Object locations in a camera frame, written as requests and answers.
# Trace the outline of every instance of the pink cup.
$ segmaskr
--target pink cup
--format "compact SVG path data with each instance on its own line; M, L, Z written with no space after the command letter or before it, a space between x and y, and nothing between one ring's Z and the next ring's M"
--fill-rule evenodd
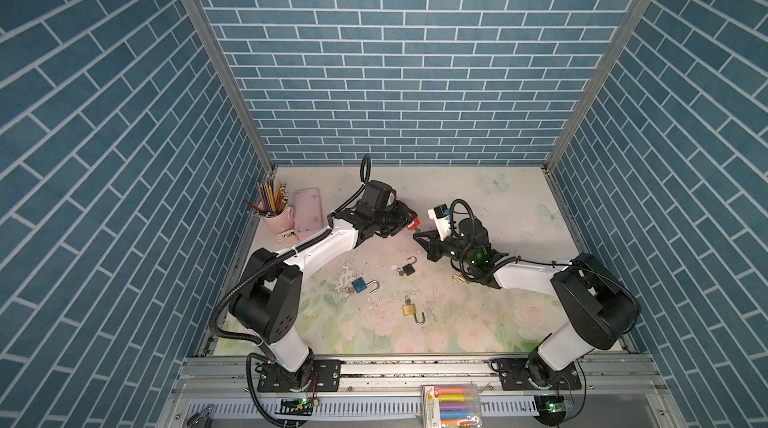
M274 217L262 216L261 220L266 227L272 231L272 234L284 233L288 230L293 230L293 208L288 206L282 213Z

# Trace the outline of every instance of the robotic arm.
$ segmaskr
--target robotic arm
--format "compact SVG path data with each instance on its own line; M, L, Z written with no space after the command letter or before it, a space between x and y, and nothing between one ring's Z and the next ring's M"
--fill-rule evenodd
M366 163L368 174L361 167L360 190L331 212L324 231L276 253L257 250L245 266L239 288L229 297L230 313L256 332L258 340L252 341L276 361L282 386L301 389L309 383L312 373L312 350L293 328L299 312L302 278L312 276L334 257L360 246L373 235L386 238L418 223L416 213L396 199L392 187L366 179L370 175L368 156L363 167ZM361 191L362 197L355 206L346 208ZM272 289L265 285L270 281L276 281Z
M468 215L458 227L453 216L457 205ZM568 322L528 356L528 374L536 386L548 388L571 363L591 350L609 349L632 329L640 315L639 302L591 254L551 263L507 257L507 253L491 247L488 230L463 200L455 200L450 208L445 204L434 207L428 215L437 229L413 235L426 250L428 260L450 257L451 266L469 283L528 289L560 299Z

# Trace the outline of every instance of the floral tablecloth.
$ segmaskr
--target floral tablecloth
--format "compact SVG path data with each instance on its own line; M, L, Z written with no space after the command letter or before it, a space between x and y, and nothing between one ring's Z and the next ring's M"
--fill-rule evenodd
M475 214L488 227L492 242L504 236L512 239L512 246L494 247L509 251L515 245L523 247L522 252L514 252L534 260L566 259L576 254L545 183L543 189L520 188L522 181L515 178L516 189L511 190L509 176L473 174L464 181L465 189L472 188L475 198L490 201L484 204L488 209L478 206ZM392 185L399 193L404 192ZM409 206L420 204L418 200L406 202ZM434 204L431 200L425 203ZM491 207L513 215L496 222L496 227L493 220L498 216L489 212ZM403 231L388 240L371 238L303 280L300 314L294 326L315 353L529 351L567 320L559 301L550 296L523 289L492 289L453 279L455 271L448 260L426 260L411 234ZM547 244L547 240L563 237L567 243L561 243L553 253L552 243ZM408 263L411 256L418 259L413 264L416 272L412 276L398 275L397 268ZM373 293L370 291L374 286L361 293L350 293L351 283L358 277L366 282L379 280L380 288ZM416 305L419 319L424 313L426 322L422 326L415 323L413 316L403 315L406 296ZM225 327L245 331L230 315ZM249 343L220 340L215 354L244 355L252 350Z

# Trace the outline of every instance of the aluminum frame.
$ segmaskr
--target aluminum frame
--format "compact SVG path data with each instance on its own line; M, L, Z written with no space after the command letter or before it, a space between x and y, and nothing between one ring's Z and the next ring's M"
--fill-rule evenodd
M554 394L553 390L504 391L489 360L497 357L526 358L527 354L423 354L317 356L318 360L343 362L337 393L322 394L326 400L360 396L420 396L424 384L475 383L485 401L509 395ZM684 426L677 423L674 405L664 380L648 354L600 352L581 359L589 394L644 394L654 409L660 428ZM274 395L261 395L265 400ZM243 356L187 358L169 396L158 426L184 425L193 400L249 399Z
M254 118L250 114L248 104L243 97L242 91L237 86L237 81L232 74L232 69L229 63L226 61L224 52L221 50L221 45L216 39L214 29L211 28L208 17L200 0L181 0L184 9L187 11L190 22L200 38L200 42L203 43L203 48L210 58L210 63L214 66L216 74L221 81L221 85L224 86L226 96L230 98L232 107L240 120L240 124L243 125L246 135L250 140L250 143L254 146L256 155L259 157L261 164L264 166L266 173L271 175L275 169L275 164L272 161L269 151L264 146L264 142L259 136L259 131L256 129Z
M637 28L640 20L645 14L645 10L650 6L652 0L632 0L627 7L627 11L624 13L624 17L621 19L619 26L614 32L614 36L608 43L608 48L598 61L598 65L594 68L592 77L587 81L587 85L584 86L584 90L581 92L581 97L574 106L573 113L568 118L563 126L562 133L558 139L554 142L552 151L547 155L547 159L544 162L544 168L548 171L554 169L557 163L565 153L568 143L576 135L578 127L581 125L581 121L587 116L587 113L592 107L595 98L600 93L600 90L605 85L605 81L611 70L614 69L616 62L618 61L621 53L624 52L624 47L627 46L629 39Z

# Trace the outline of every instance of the brick wall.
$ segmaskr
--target brick wall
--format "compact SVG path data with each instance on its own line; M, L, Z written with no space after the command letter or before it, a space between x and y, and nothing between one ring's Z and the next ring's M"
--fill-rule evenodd
M178 0L0 0L0 426L154 423L254 152Z
M654 0L556 177L691 426L765 426L768 0Z
M202 0L282 164L541 164L629 0Z

